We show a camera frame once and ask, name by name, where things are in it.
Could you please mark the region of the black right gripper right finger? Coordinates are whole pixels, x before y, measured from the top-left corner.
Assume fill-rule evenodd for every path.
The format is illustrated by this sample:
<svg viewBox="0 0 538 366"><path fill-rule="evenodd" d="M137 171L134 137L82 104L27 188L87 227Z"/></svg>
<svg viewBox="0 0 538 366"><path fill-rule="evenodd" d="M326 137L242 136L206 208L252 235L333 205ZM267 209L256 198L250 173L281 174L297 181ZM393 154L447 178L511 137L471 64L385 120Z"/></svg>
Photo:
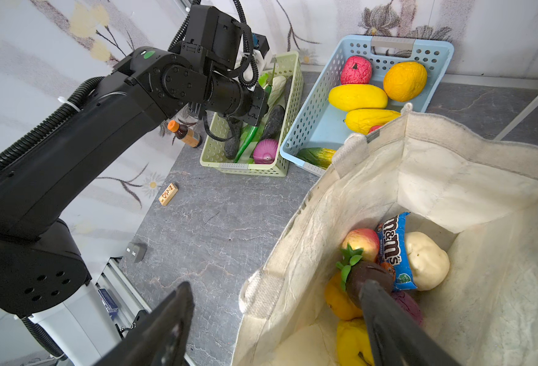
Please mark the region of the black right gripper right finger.
<svg viewBox="0 0 538 366"><path fill-rule="evenodd" d="M360 291L363 318L376 365L457 365L379 283L368 280Z"/></svg>

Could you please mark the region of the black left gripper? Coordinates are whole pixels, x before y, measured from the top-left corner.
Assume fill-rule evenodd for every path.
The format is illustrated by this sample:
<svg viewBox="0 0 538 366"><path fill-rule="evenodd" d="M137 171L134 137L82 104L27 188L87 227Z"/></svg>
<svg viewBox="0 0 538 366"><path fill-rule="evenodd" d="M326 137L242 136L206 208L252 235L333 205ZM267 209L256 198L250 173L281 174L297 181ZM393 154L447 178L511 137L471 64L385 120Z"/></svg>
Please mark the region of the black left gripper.
<svg viewBox="0 0 538 366"><path fill-rule="evenodd" d="M250 106L245 115L245 123L259 127L262 118L268 112L269 94L263 88L256 88L251 94Z"/></svg>

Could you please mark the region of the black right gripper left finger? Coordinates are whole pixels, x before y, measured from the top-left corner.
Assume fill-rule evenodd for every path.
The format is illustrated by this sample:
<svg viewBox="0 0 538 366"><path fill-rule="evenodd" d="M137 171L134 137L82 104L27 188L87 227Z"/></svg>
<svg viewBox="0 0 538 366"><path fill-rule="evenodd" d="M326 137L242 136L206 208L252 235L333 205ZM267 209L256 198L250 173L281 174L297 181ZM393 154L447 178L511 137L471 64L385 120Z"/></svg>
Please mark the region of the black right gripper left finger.
<svg viewBox="0 0 538 366"><path fill-rule="evenodd" d="M194 308L190 283L183 282L97 364L187 365Z"/></svg>

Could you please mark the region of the purple cabbage toy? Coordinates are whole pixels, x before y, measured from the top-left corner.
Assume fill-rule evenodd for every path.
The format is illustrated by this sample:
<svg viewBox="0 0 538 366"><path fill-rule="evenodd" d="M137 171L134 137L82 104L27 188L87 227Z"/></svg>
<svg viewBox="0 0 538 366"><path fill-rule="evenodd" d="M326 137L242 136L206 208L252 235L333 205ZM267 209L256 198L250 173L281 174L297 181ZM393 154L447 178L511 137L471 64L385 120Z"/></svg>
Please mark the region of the purple cabbage toy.
<svg viewBox="0 0 538 366"><path fill-rule="evenodd" d="M407 314L409 314L415 323L419 326L423 324L423 313L415 299L410 296L407 291L392 292L391 297Z"/></svg>

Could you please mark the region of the yellow apple toy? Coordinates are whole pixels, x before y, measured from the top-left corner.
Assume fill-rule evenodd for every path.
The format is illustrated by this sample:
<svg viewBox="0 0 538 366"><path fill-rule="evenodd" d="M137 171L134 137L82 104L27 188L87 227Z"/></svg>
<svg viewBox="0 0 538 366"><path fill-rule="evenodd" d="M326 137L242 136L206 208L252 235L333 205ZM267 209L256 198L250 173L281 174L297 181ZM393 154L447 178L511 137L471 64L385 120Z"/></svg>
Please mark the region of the yellow apple toy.
<svg viewBox="0 0 538 366"><path fill-rule="evenodd" d="M368 328L363 319L338 323L336 349L341 366L375 365Z"/></svg>

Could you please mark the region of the orange potato toy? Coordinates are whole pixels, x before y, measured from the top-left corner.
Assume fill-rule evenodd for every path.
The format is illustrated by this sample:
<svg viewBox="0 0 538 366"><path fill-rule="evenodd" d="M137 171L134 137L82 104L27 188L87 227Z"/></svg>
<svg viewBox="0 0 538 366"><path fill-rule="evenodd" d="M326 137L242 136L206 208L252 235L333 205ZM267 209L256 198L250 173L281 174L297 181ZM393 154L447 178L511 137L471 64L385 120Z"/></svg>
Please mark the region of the orange potato toy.
<svg viewBox="0 0 538 366"><path fill-rule="evenodd" d="M341 289L341 273L339 271L325 287L325 302L339 320L350 321L363 317L363 311Z"/></svg>

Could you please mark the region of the dark mangosteen toy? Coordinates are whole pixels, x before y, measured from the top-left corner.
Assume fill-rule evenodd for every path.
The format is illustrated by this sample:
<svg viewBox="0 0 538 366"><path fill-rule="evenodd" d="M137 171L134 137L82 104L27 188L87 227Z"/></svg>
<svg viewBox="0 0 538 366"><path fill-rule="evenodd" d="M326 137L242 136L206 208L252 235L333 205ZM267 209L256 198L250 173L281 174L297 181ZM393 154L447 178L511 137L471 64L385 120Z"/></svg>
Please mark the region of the dark mangosteen toy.
<svg viewBox="0 0 538 366"><path fill-rule="evenodd" d="M355 306L360 307L360 292L368 281L378 283L387 294L392 292L394 288L392 274L381 265L366 260L362 249L353 249L347 245L340 251L342 260L336 263L341 275L339 285Z"/></svg>

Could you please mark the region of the cream white round vegetable toy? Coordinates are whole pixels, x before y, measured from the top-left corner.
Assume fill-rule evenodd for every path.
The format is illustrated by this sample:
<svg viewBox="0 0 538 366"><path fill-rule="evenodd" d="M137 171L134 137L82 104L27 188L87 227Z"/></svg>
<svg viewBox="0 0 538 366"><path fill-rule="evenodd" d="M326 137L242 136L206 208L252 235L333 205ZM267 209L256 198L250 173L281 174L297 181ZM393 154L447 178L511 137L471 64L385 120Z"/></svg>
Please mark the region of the cream white round vegetable toy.
<svg viewBox="0 0 538 366"><path fill-rule="evenodd" d="M450 270L448 254L421 232L405 236L413 282L418 291L430 291L446 279Z"/></svg>

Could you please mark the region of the blue candy bag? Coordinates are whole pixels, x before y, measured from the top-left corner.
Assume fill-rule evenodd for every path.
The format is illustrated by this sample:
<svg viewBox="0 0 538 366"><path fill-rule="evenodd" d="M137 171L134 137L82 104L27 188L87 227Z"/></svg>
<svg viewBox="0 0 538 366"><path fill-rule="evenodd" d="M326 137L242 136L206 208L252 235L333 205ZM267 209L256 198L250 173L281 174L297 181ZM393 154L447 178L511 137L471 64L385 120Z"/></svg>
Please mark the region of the blue candy bag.
<svg viewBox="0 0 538 366"><path fill-rule="evenodd" d="M380 240L377 262L391 274L393 291L417 290L406 248L406 221L409 212L379 223L376 228Z"/></svg>

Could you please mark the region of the red peach toy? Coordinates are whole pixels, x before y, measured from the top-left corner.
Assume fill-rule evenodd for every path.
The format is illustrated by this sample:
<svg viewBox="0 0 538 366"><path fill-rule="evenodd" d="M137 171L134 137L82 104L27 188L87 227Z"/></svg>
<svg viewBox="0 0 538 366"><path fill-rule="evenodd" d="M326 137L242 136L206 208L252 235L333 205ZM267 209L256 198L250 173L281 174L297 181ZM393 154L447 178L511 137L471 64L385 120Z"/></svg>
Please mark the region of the red peach toy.
<svg viewBox="0 0 538 366"><path fill-rule="evenodd" d="M342 250L351 247L353 251L363 250L362 256L365 260L377 262L380 254L380 239L377 233L371 229L352 230L344 238L341 244Z"/></svg>

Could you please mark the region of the cream canvas tote bag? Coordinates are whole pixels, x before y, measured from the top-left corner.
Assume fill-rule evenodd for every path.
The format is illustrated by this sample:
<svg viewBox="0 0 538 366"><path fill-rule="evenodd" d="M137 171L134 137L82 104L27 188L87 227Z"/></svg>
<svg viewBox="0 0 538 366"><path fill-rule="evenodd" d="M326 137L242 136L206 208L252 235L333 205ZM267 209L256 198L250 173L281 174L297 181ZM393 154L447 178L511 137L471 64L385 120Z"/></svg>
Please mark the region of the cream canvas tote bag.
<svg viewBox="0 0 538 366"><path fill-rule="evenodd" d="M406 105L353 134L240 294L234 365L336 365L340 283L351 230L377 232L380 264L426 336L462 365L538 365L538 146L484 139Z"/></svg>

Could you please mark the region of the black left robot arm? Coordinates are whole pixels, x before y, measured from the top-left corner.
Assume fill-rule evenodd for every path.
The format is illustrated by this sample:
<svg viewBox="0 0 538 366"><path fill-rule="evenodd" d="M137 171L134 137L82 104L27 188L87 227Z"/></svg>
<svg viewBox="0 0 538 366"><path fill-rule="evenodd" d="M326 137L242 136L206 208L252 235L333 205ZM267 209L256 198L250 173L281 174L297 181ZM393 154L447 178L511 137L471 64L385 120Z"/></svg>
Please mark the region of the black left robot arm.
<svg viewBox="0 0 538 366"><path fill-rule="evenodd" d="M0 153L0 309L17 316L58 360L67 352L32 315L91 281L63 210L131 145L186 106L200 117L214 111L251 126L267 113L267 91L244 73L258 73L254 54L266 55L268 40L251 30L241 3L235 7L232 18L194 2L168 49L134 49Z"/></svg>

